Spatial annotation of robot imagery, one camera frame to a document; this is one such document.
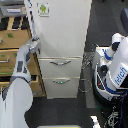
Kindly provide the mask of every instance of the metal handle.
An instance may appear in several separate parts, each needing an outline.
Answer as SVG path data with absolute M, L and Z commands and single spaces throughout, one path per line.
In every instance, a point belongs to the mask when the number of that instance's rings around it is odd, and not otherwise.
M 66 60 L 66 62 L 63 62 L 63 63 L 58 63 L 58 62 L 50 61 L 50 63 L 55 64 L 55 65 L 65 65 L 65 64 L 68 64 L 70 62 L 71 62 L 71 60 Z
M 0 63 L 8 63 L 9 59 L 7 59 L 7 61 L 0 61 Z
M 2 39 L 0 39 L 0 44 L 2 44 Z
M 68 81 L 70 81 L 70 79 L 58 79 L 58 81 L 53 80 L 53 82 L 55 82 L 57 84 L 64 84 L 64 83 L 67 83 Z

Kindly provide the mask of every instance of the black cable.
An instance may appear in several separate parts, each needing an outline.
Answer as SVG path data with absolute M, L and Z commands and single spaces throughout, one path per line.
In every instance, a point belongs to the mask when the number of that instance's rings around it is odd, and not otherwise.
M 104 3 L 106 0 L 97 0 L 99 3 Z

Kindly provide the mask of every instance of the cabinet door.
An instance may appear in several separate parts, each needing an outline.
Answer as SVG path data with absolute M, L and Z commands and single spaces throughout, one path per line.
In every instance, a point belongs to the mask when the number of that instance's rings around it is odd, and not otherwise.
M 43 82 L 48 99 L 77 97 L 79 86 L 77 78 L 44 79 Z
M 39 59 L 42 78 L 80 77 L 82 58 Z
M 25 0 L 32 29 L 30 8 Z M 49 17 L 39 16 L 39 0 L 31 0 L 36 33 L 41 40 L 41 57 L 82 56 L 92 0 L 49 0 Z

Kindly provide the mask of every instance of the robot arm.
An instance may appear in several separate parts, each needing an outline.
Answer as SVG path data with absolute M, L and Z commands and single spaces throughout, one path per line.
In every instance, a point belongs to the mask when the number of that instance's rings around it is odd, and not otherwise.
M 0 94 L 0 128 L 28 128 L 24 114 L 32 105 L 31 75 L 27 69 L 30 54 L 36 52 L 39 40 L 30 39 L 17 53 L 9 87 Z

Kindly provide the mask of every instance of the white drawer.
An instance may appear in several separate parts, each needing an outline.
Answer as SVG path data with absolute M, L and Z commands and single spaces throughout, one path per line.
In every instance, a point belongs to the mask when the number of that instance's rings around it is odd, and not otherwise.
M 43 79 L 47 99 L 77 98 L 79 79 Z
M 82 58 L 38 59 L 42 78 L 79 77 Z

